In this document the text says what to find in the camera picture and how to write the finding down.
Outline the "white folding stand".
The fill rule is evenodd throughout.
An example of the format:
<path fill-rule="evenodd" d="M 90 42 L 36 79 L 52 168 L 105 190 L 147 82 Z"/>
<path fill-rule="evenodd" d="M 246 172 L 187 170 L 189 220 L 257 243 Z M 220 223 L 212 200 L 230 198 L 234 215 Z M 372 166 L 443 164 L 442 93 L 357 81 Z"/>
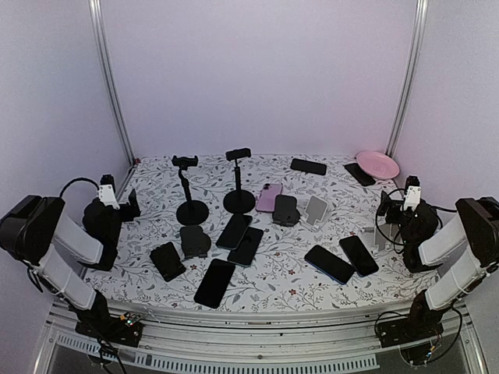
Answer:
<path fill-rule="evenodd" d="M 378 251 L 400 248 L 399 236 L 397 224 L 378 224 L 373 229 L 373 246 Z"/>

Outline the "blue-edged phone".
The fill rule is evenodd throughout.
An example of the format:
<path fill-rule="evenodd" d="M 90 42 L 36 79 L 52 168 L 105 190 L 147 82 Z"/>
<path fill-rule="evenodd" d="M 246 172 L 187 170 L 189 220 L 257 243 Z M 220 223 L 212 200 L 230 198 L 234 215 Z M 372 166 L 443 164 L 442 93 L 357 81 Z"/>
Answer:
<path fill-rule="evenodd" d="M 343 238 L 339 241 L 339 245 L 361 277 L 369 276 L 379 270 L 379 266 L 358 236 Z"/>
<path fill-rule="evenodd" d="M 315 245 L 304 260 L 339 284 L 346 284 L 355 272 L 352 265 L 320 245 Z"/>

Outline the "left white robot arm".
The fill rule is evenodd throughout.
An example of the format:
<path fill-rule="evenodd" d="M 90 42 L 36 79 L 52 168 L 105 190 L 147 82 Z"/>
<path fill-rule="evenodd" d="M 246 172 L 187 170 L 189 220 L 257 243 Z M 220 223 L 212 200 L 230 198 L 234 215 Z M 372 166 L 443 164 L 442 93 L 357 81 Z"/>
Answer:
<path fill-rule="evenodd" d="M 75 310 L 99 338 L 116 330 L 117 318 L 99 291 L 87 284 L 58 253 L 68 250 L 83 266 L 112 269 L 118 256 L 122 223 L 140 215 L 136 197 L 119 204 L 114 196 L 99 196 L 85 208 L 78 225 L 65 211 L 62 197 L 28 195 L 1 219 L 1 247 L 24 263 L 37 286 L 44 285 Z"/>

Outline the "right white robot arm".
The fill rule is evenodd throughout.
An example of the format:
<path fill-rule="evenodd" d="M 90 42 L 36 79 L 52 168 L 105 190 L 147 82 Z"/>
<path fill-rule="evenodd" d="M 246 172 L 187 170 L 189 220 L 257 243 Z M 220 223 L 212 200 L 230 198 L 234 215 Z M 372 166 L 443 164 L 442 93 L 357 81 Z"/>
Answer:
<path fill-rule="evenodd" d="M 382 192 L 376 217 L 396 227 L 393 236 L 376 232 L 391 243 L 407 270 L 421 273 L 445 265 L 444 275 L 413 300 L 403 333 L 418 340 L 440 322 L 453 304 L 469 294 L 498 268 L 498 201 L 493 197 L 461 198 L 443 222 L 443 208 L 419 197 L 408 187 L 403 199 Z"/>

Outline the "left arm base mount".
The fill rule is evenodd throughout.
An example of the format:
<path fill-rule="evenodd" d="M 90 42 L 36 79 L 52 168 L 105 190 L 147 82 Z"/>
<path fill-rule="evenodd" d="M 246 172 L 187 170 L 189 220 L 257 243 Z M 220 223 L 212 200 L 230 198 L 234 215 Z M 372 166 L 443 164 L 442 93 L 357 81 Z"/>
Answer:
<path fill-rule="evenodd" d="M 121 344 L 132 348 L 139 346 L 144 325 L 129 317 L 97 318 L 79 316 L 75 331 L 87 337 L 101 339 L 104 342 Z"/>

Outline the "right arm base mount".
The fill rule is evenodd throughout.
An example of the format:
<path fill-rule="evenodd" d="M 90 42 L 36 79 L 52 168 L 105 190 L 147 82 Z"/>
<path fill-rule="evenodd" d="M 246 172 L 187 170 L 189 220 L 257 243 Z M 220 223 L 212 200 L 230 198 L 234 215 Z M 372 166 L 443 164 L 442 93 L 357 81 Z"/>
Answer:
<path fill-rule="evenodd" d="M 382 348 L 399 347 L 402 359 L 411 366 L 427 365 L 441 346 L 441 323 L 413 325 L 408 316 L 383 312 L 375 321 L 374 333 Z"/>

